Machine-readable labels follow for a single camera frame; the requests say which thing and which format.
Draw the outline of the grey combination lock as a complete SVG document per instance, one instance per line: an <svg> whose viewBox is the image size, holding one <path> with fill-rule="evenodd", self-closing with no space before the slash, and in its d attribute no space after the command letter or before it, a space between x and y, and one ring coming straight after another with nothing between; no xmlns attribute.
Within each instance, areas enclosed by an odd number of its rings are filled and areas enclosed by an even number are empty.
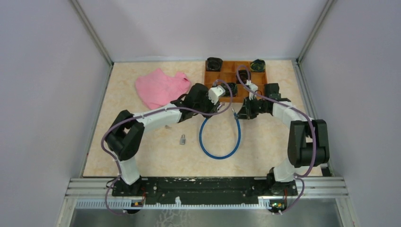
<svg viewBox="0 0 401 227"><path fill-rule="evenodd" d="M181 137L180 137L180 140L179 140L179 144L180 145L185 145L185 143L186 143L186 138L185 138L185 135L182 134Z"/></svg>

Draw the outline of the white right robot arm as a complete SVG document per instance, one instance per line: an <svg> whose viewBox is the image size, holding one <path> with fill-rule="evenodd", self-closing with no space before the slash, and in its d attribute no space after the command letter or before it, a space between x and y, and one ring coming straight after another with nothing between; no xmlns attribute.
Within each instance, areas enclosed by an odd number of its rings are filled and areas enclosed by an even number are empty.
<svg viewBox="0 0 401 227"><path fill-rule="evenodd" d="M282 98L278 83L264 85L264 95L247 80L244 88L249 96L237 113L239 119L252 120L259 114L271 114L288 127L287 158L267 174L266 188L272 195L280 194L296 176L308 176L312 168L329 161L327 123L313 119Z"/></svg>

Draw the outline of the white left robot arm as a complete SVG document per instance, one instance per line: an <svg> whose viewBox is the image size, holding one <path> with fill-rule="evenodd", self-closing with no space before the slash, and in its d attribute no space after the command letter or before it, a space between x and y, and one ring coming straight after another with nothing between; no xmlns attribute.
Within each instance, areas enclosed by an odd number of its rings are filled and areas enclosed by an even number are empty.
<svg viewBox="0 0 401 227"><path fill-rule="evenodd" d="M232 94L229 88L221 85L207 88L196 83L187 94L160 108L142 113L121 111L102 137L101 147L114 158L118 178L124 181L124 191L135 196L142 189L135 155L146 132L184 122L197 114L205 118L217 115L219 99L226 92Z"/></svg>

